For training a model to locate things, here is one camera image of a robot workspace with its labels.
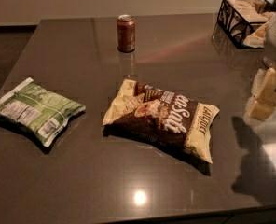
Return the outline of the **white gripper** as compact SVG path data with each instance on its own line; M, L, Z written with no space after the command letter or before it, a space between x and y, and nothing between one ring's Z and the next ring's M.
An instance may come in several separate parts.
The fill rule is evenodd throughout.
M266 29L264 42L265 56L263 64L268 70L259 69L255 75L252 95L250 97L245 114L251 119L266 120L276 106L276 13L270 18Z

